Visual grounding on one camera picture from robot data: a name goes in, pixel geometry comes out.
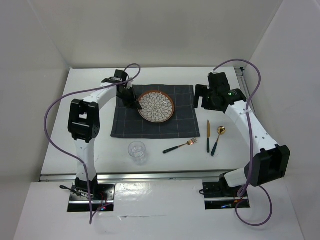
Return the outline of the dark checked cloth placemat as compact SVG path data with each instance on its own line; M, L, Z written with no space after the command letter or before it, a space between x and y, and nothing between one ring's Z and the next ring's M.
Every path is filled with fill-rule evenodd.
M141 109L116 107L111 130L119 139L181 139L200 136L193 85L134 85Z

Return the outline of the floral ceramic plate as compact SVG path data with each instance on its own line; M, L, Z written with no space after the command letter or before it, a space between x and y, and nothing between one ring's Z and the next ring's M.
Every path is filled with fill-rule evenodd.
M150 90L144 92L138 102L141 109L138 110L141 117L151 123L164 123L175 112L173 100L164 92Z

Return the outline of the gold knife green handle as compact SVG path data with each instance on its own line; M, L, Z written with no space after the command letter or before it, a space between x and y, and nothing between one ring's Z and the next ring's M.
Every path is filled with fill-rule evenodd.
M207 153L210 153L210 136L211 136L211 124L210 124L210 121L207 120L207 138L206 138Z

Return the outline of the gold spoon green handle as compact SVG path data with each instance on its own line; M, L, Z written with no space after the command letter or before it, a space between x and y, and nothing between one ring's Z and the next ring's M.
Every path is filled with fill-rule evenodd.
M219 126L219 127L218 127L218 129L217 129L218 137L217 137L216 142L215 142L215 144L214 144L214 146L213 146L213 148L212 148L212 151L211 151L211 153L210 153L210 155L211 155L212 157L213 157L213 156L215 155L215 153L216 153L216 150L217 150L217 147L218 147L218 143L219 143L220 137L221 137L223 134L225 134L225 132L226 132L226 128L225 128L224 126Z

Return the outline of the gold fork green handle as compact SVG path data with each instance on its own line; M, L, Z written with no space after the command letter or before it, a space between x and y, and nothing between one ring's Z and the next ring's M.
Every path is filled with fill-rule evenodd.
M168 148L168 149L166 149L166 150L163 150L162 153L163 153L163 154L167 154L167 153L172 152L172 151L174 151L174 150L177 150L177 149L179 149L179 148L181 148L181 147L183 147L183 146L191 146L191 145L195 144L197 141L198 141L198 139L197 139L196 137L195 137L195 138L192 138L192 139L188 140L188 141L187 141L186 143L184 143L184 144L177 145L177 146Z

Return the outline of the clear plastic cup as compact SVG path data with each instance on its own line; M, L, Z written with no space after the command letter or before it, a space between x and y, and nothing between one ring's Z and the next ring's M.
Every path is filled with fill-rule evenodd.
M142 166L147 162L146 146L141 141L134 141L128 146L128 154L135 164Z

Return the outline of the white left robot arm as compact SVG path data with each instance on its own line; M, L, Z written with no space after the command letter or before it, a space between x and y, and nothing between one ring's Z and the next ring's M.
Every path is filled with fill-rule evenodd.
M71 101L67 129L77 147L75 187L88 200L99 193L94 143L100 132L100 110L116 99L110 136L119 139L183 139L200 136L193 85L132 85L116 70L101 89Z

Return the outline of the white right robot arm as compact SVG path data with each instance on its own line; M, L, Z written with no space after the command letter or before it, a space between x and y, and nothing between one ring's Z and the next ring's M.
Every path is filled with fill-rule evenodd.
M240 131L250 149L248 164L220 175L218 190L230 196L236 187L249 184L258 187L285 176L290 150L280 146L264 129L240 89L231 89L224 72L209 73L208 85L196 85L194 106L226 114Z

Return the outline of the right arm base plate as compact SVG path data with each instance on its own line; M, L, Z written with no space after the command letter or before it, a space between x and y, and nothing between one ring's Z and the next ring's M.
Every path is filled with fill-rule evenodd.
M238 197L237 192L240 187L222 189L218 182L203 182L202 189L198 191L204 197L206 210L235 209L239 203L239 208L250 208L248 194Z

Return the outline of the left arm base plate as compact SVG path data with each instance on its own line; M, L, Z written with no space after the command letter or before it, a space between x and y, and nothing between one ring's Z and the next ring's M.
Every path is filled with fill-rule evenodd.
M72 184L71 187L64 185L59 186L60 189L69 191L68 213L84 213L90 211L89 194L82 190L77 190ZM96 192L91 194L92 212L113 212L115 200L116 184L100 184L97 186Z

